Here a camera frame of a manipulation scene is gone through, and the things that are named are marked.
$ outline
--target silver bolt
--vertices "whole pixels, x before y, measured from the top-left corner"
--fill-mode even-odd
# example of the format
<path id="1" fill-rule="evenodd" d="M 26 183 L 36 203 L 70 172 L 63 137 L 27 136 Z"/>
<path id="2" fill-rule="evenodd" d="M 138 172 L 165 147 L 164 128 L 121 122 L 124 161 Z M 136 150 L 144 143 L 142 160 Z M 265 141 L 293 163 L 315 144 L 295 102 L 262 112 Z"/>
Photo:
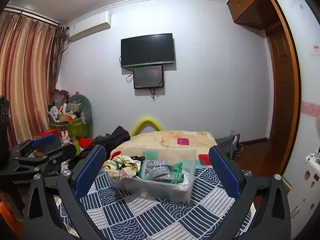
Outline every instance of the silver bolt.
<path id="1" fill-rule="evenodd" d="M 62 173 L 62 175 L 65 176 L 65 177 L 69 176 L 70 174 L 71 174 L 71 170 L 65 170 Z"/>
<path id="2" fill-rule="evenodd" d="M 252 171 L 244 170 L 243 172 L 244 172 L 245 176 L 247 176 L 247 177 L 251 177 L 252 176 Z"/>
<path id="3" fill-rule="evenodd" d="M 275 174 L 275 179 L 276 180 L 281 180 L 281 176 L 279 174 Z"/>
<path id="4" fill-rule="evenodd" d="M 35 180 L 40 179 L 40 177 L 41 177 L 41 174 L 40 174 L 40 173 L 37 173 L 36 175 L 33 176 L 33 178 L 34 178 Z"/>

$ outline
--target yellow arch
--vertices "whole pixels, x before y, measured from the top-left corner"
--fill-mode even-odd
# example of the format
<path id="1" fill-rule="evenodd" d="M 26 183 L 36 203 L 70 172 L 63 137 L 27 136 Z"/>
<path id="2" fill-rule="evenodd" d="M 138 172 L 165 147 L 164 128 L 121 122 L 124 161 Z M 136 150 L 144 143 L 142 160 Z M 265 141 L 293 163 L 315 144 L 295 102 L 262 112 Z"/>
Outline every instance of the yellow arch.
<path id="1" fill-rule="evenodd" d="M 145 118 L 140 119 L 139 122 L 137 122 L 137 124 L 133 128 L 131 136 L 137 135 L 139 133 L 139 131 L 140 131 L 140 128 L 145 123 L 151 123 L 156 128 L 157 131 L 163 131 L 163 128 L 161 127 L 161 125 L 159 125 L 159 123 L 156 120 L 154 120 L 151 117 L 145 117 Z"/>

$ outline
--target television screen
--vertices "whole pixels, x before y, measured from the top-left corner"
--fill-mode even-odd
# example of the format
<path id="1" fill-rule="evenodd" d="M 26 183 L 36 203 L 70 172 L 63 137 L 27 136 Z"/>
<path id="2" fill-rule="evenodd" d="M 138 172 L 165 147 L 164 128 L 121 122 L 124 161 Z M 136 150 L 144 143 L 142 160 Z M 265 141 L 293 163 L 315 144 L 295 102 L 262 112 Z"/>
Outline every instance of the television screen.
<path id="1" fill-rule="evenodd" d="M 134 89 L 162 88 L 163 84 L 163 68 L 161 65 L 133 68 Z"/>
<path id="2" fill-rule="evenodd" d="M 121 40 L 121 67 L 174 63 L 172 33 Z"/>

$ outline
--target red and gold curtain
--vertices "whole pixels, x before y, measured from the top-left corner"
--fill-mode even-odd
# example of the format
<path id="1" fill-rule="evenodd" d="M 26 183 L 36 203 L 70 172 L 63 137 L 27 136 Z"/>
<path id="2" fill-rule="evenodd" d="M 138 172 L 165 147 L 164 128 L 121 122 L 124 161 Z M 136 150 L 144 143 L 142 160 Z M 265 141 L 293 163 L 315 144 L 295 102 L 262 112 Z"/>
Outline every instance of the red and gold curtain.
<path id="1" fill-rule="evenodd" d="M 0 95 L 9 100 L 11 146 L 49 128 L 50 58 L 56 28 L 24 15 L 0 15 Z"/>

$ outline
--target white wall-mounted air conditioner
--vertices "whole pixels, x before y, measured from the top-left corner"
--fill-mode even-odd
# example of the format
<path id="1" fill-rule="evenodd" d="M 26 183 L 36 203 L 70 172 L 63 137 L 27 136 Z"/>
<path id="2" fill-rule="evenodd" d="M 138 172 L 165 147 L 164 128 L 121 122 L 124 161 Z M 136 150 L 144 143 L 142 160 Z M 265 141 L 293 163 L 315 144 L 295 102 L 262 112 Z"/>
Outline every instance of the white wall-mounted air conditioner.
<path id="1" fill-rule="evenodd" d="M 111 28 L 111 14 L 104 11 L 90 16 L 70 26 L 69 38 L 71 42 L 77 41 L 91 34 Z"/>

